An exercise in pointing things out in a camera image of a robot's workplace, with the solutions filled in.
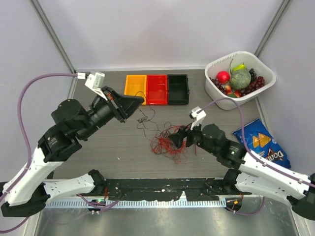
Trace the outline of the black plastic bin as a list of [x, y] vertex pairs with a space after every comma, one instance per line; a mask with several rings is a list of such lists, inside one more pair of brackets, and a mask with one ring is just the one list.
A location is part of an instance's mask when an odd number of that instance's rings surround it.
[[168, 74], [168, 105], [189, 104], [189, 79], [187, 74]]

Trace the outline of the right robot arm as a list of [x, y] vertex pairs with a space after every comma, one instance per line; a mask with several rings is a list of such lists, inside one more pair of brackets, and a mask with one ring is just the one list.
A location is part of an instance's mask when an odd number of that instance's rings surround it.
[[315, 219], [314, 175], [294, 172], [246, 150], [242, 144], [226, 138], [214, 124], [181, 126], [168, 138], [176, 148], [196, 145], [228, 167], [222, 182], [227, 194], [236, 191], [258, 194], [290, 206], [301, 217]]

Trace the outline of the red plastic bin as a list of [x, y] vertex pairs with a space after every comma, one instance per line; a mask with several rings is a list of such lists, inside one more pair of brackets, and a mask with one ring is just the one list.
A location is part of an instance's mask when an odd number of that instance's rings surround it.
[[147, 75], [146, 100], [149, 105], [168, 104], [167, 75]]

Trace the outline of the red apple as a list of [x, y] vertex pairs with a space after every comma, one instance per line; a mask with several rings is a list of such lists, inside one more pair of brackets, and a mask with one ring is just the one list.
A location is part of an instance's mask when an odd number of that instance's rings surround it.
[[217, 75], [216, 78], [220, 84], [226, 84], [229, 82], [230, 79], [230, 74], [227, 71], [220, 71]]

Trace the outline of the green melon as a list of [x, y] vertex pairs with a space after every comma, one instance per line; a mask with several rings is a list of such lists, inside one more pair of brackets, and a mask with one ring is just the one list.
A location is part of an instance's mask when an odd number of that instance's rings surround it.
[[236, 70], [230, 75], [230, 86], [234, 90], [245, 89], [251, 83], [251, 74], [246, 70]]

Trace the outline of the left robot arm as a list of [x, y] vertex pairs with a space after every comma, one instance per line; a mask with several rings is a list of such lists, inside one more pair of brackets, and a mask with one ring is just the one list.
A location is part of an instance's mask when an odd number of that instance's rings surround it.
[[81, 149], [80, 141], [88, 138], [111, 119], [125, 122], [144, 102], [141, 96], [118, 94], [112, 88], [101, 89], [105, 97], [96, 96], [86, 111], [76, 99], [63, 101], [51, 116], [55, 125], [39, 139], [30, 166], [21, 180], [10, 189], [10, 182], [2, 182], [7, 193], [1, 206], [4, 217], [29, 217], [54, 200], [77, 194], [100, 196], [106, 181], [97, 170], [77, 178], [44, 183], [48, 175]]

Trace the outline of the white plastic basket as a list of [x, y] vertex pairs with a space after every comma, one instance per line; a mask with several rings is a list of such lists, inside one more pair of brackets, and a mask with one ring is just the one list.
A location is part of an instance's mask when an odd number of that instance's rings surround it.
[[234, 68], [242, 63], [246, 66], [247, 69], [253, 68], [258, 76], [262, 76], [265, 80], [265, 86], [243, 97], [235, 98], [234, 100], [238, 103], [238, 105], [243, 105], [248, 101], [256, 98], [259, 94], [275, 84], [276, 74], [258, 57], [247, 51], [236, 51], [209, 63], [205, 67], [205, 91], [213, 100], [218, 100], [220, 98], [226, 97], [226, 95], [223, 94], [211, 80], [215, 79], [216, 75], [220, 71], [227, 71], [229, 67]]

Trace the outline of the dark red grape bunch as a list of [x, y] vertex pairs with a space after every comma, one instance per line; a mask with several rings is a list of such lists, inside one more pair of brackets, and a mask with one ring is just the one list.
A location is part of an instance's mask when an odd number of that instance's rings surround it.
[[265, 86], [265, 79], [262, 76], [257, 77], [245, 89], [240, 91], [240, 96], [243, 97]]

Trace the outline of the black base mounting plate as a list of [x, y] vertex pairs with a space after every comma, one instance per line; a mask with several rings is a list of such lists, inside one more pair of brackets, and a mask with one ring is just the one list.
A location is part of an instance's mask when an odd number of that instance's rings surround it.
[[223, 195], [241, 195], [220, 178], [141, 178], [107, 179], [105, 186], [88, 196], [105, 196], [121, 201], [177, 201], [182, 194], [188, 201], [217, 200]]

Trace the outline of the small peach fruit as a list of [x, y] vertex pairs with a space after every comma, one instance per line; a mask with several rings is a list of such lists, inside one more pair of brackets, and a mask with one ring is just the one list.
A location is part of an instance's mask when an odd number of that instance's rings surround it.
[[240, 93], [238, 90], [233, 90], [231, 86], [227, 85], [224, 87], [225, 94], [232, 98], [240, 98]]

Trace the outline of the yellow plastic bin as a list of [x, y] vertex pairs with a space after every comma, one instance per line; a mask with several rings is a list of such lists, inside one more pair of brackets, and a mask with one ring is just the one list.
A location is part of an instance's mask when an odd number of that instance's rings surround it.
[[142, 105], [146, 105], [147, 75], [127, 75], [125, 84], [125, 95], [141, 96], [144, 99]]

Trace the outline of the yellow-green pear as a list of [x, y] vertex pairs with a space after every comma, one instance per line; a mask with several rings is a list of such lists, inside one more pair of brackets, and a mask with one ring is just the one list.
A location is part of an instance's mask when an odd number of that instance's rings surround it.
[[244, 63], [240, 64], [240, 65], [237, 65], [236, 67], [232, 68], [232, 73], [237, 71], [237, 70], [245, 70], [246, 69], [246, 66]]

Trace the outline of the blue Doritos chip bag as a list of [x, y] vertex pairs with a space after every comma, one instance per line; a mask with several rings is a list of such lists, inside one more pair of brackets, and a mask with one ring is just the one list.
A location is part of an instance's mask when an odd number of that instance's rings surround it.
[[249, 150], [254, 151], [268, 161], [291, 169], [291, 163], [286, 152], [269, 133], [260, 118], [244, 126], [244, 138]]

